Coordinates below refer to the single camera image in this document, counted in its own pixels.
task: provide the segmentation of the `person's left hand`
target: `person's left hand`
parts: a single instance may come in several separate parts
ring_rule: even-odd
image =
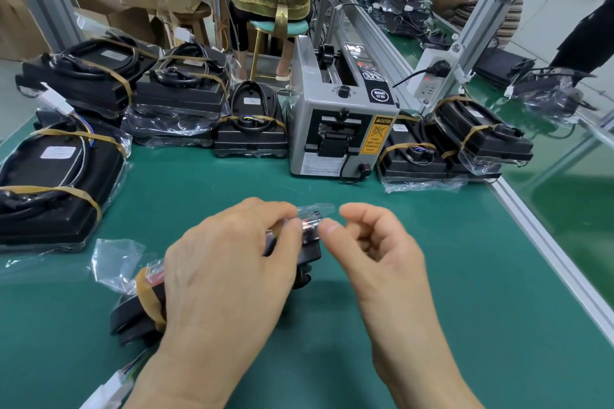
[[[302,223],[287,202],[245,199],[188,230],[164,260],[168,325],[127,408],[152,401],[223,407],[279,320],[296,275]],[[285,223],[270,257],[265,232]]]

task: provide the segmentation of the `person in striped shirt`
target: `person in striped shirt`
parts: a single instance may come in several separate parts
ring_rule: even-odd
[[[479,0],[433,0],[431,9],[442,18],[456,26],[458,29],[463,29],[471,16],[473,9],[478,4]],[[496,47],[502,49],[511,40],[518,29],[520,16],[523,12],[523,0],[514,2],[502,25],[499,27],[494,37]]]

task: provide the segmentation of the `white power outlet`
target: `white power outlet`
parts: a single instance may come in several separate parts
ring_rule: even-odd
[[[455,43],[453,48],[448,50],[424,49],[418,65],[414,69],[416,72],[426,70],[437,62],[444,60],[450,65],[453,72],[458,65],[463,47]],[[429,112],[440,99],[441,88],[447,78],[440,78],[434,74],[421,73],[407,81],[407,91],[411,95],[410,107],[420,113]]]

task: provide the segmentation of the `hand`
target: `hand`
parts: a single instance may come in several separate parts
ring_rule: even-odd
[[[320,239],[356,292],[373,364],[399,408],[481,407],[443,335],[424,254],[387,209],[345,204],[346,227],[324,219]]]
[[[182,404],[224,407],[264,347],[292,289],[303,239],[295,217],[291,204],[245,199],[168,248],[168,325],[127,408],[152,402],[174,409]],[[266,230],[283,219],[290,220],[275,249],[262,257]]]

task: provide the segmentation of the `caution label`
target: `caution label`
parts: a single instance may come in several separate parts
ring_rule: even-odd
[[[383,117],[376,115],[373,120],[373,125],[366,136],[365,143],[362,146],[361,154],[379,154],[382,144],[388,134],[388,129],[394,122],[393,117]]]

